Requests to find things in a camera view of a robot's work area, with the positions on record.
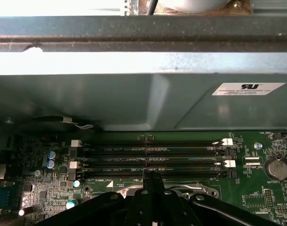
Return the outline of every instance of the white label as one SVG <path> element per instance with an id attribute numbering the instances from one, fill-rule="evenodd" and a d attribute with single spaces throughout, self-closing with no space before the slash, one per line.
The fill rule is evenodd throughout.
<path id="1" fill-rule="evenodd" d="M 223 83 L 213 96 L 263 96 L 285 83 Z"/>

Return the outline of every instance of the capacitor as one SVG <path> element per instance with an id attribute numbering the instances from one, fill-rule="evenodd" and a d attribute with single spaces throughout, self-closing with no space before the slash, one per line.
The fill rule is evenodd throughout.
<path id="1" fill-rule="evenodd" d="M 58 167 L 58 163 L 54 160 L 49 160 L 46 164 L 46 167 L 48 169 L 55 169 L 56 167 Z"/>
<path id="2" fill-rule="evenodd" d="M 72 200 L 67 202 L 66 208 L 68 210 L 68 209 L 71 209 L 71 208 L 73 208 L 74 206 L 77 206 L 77 205 L 78 205 L 78 201 L 76 199 L 72 199 Z"/>
<path id="3" fill-rule="evenodd" d="M 20 209 L 19 211 L 19 216 L 26 216 L 28 214 L 31 214 L 34 212 L 34 208 L 32 206 L 29 206 L 29 207 L 25 207 L 25 208 L 22 208 Z"/>
<path id="4" fill-rule="evenodd" d="M 73 187 L 79 187 L 81 185 L 81 182 L 79 180 L 76 180 L 73 182 Z"/>
<path id="5" fill-rule="evenodd" d="M 38 169 L 38 170 L 36 170 L 35 172 L 34 172 L 34 176 L 35 177 L 40 177 L 41 176 L 41 171 Z"/>
<path id="6" fill-rule="evenodd" d="M 57 159 L 57 158 L 58 158 L 58 153 L 56 153 L 56 152 L 54 152 L 54 151 L 50 151 L 50 152 L 48 152 L 47 157 L 48 157 L 49 159 L 51 159 L 51 160 Z"/>

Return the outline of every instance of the fan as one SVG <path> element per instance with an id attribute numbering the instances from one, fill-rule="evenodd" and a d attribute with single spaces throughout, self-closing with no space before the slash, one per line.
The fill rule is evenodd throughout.
<path id="1" fill-rule="evenodd" d="M 159 0 L 166 7 L 187 13 L 207 13 L 226 6 L 231 0 Z"/>

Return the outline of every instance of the screw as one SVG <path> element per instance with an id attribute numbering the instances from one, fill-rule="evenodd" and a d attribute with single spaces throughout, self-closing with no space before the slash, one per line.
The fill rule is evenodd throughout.
<path id="1" fill-rule="evenodd" d="M 164 191 L 164 194 L 171 194 L 171 191 Z"/>
<path id="2" fill-rule="evenodd" d="M 234 4 L 233 4 L 233 7 L 234 8 L 240 8 L 242 6 L 242 3 L 240 1 L 236 1 Z"/>
<path id="3" fill-rule="evenodd" d="M 262 149 L 262 144 L 256 142 L 256 143 L 254 144 L 254 148 L 259 151 L 259 150 Z"/>
<path id="4" fill-rule="evenodd" d="M 201 196 L 201 195 L 198 195 L 198 196 L 196 197 L 196 199 L 202 201 L 202 200 L 204 200 L 205 198 L 204 198 L 203 196 Z"/>
<path id="5" fill-rule="evenodd" d="M 5 123 L 6 123 L 6 124 L 13 124 L 13 121 L 12 121 L 12 119 L 9 118 L 9 119 L 7 119 L 7 120 L 5 121 Z"/>
<path id="6" fill-rule="evenodd" d="M 119 198 L 119 196 L 117 194 L 114 194 L 110 197 L 110 199 L 118 199 L 118 198 Z"/>

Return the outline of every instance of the motherboard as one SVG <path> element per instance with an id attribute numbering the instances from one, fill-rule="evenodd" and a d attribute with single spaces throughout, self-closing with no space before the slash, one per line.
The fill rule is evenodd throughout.
<path id="1" fill-rule="evenodd" d="M 287 226 L 287 146 L 282 132 L 95 133 L 17 136 L 0 180 L 0 216 L 35 223 L 98 195 L 142 188 L 161 173 L 185 198 L 203 193 Z"/>

